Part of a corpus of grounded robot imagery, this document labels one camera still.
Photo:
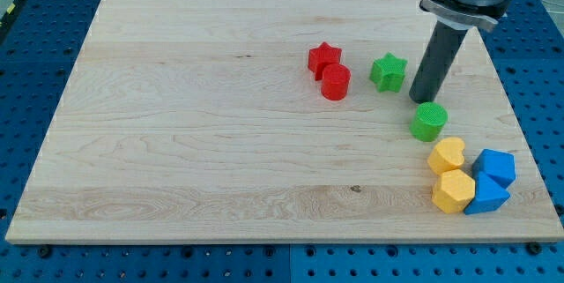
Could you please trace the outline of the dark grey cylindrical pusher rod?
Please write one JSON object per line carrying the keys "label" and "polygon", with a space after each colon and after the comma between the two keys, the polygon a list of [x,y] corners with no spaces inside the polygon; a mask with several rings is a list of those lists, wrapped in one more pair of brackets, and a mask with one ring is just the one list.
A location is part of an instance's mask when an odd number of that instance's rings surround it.
{"label": "dark grey cylindrical pusher rod", "polygon": [[440,21],[435,24],[409,91],[414,102],[434,101],[466,34],[467,29],[456,30]]}

